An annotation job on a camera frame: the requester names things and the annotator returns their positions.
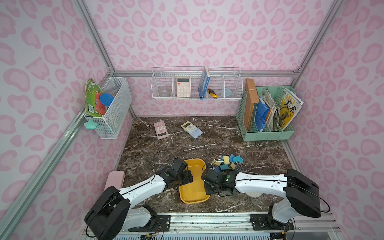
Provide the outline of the yellow binder clip top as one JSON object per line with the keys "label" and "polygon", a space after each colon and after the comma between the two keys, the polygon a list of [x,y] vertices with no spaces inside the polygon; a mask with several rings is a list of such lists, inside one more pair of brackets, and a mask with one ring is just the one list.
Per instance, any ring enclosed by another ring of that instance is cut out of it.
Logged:
{"label": "yellow binder clip top", "polygon": [[229,156],[223,156],[223,162],[224,162],[225,165],[229,165],[230,164]]}

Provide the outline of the yellow plastic storage box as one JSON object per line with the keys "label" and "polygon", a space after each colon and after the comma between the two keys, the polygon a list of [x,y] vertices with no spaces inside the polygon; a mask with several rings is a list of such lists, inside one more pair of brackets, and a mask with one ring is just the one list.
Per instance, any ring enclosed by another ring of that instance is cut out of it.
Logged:
{"label": "yellow plastic storage box", "polygon": [[193,182],[180,186],[180,198],[185,204],[203,203],[210,198],[206,194],[204,181],[201,179],[206,163],[201,159],[186,160],[186,163],[191,171]]}

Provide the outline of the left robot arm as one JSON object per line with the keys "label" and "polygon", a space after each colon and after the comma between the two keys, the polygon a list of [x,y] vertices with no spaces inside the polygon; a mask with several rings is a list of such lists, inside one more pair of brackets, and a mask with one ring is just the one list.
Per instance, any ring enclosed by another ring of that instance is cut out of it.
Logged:
{"label": "left robot arm", "polygon": [[192,182],[188,164],[175,158],[171,166],[158,170],[136,185],[122,189],[108,187],[85,216],[86,232],[92,232],[90,237],[98,240],[112,240],[122,230],[138,230],[154,235],[165,227],[151,207],[143,205],[138,208],[137,205],[168,189]]}

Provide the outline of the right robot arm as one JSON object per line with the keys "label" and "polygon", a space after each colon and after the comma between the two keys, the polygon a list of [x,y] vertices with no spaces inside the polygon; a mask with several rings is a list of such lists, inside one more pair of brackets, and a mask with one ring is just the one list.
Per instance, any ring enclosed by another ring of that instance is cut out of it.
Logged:
{"label": "right robot arm", "polygon": [[202,169],[202,181],[207,195],[232,196],[234,193],[260,193],[282,198],[269,208],[268,221],[281,224],[297,216],[319,218],[331,211],[320,197],[318,184],[297,170],[289,169],[280,175],[253,175],[236,170]]}

